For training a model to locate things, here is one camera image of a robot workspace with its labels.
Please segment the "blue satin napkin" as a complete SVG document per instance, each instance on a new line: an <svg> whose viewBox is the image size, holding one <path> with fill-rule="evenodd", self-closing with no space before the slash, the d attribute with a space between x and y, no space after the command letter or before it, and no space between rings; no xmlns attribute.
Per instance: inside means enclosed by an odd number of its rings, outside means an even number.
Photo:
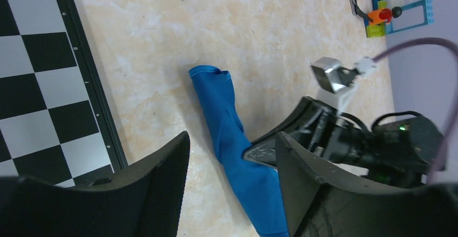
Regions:
<svg viewBox="0 0 458 237"><path fill-rule="evenodd" d="M288 236L287 221L276 170L243 159L251 147L235 109L231 75L215 66L189 70L214 155L228 183L259 236Z"/></svg>

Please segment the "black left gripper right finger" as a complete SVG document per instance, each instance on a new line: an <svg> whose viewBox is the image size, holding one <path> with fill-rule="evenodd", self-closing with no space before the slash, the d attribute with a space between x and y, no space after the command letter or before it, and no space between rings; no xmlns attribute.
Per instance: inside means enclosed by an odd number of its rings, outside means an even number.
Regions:
<svg viewBox="0 0 458 237"><path fill-rule="evenodd" d="M384 185L316 156L285 132L275 149L290 236L457 236L457 184Z"/></svg>

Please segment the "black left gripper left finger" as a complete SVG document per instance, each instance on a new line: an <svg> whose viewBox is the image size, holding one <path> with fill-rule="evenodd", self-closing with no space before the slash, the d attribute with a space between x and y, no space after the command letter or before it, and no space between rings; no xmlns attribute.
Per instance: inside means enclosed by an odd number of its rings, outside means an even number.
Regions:
<svg viewBox="0 0 458 237"><path fill-rule="evenodd" d="M1 236L176 236L190 137L88 186L1 178Z"/></svg>

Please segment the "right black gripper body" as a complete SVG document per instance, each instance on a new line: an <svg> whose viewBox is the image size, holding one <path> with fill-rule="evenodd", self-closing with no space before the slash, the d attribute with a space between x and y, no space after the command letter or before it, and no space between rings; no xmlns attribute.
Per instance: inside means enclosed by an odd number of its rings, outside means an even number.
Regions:
<svg viewBox="0 0 458 237"><path fill-rule="evenodd" d="M388 113L370 128L342 113L326 125L314 153L335 164L366 168L366 179L414 188L424 184L443 139L436 125L418 112Z"/></svg>

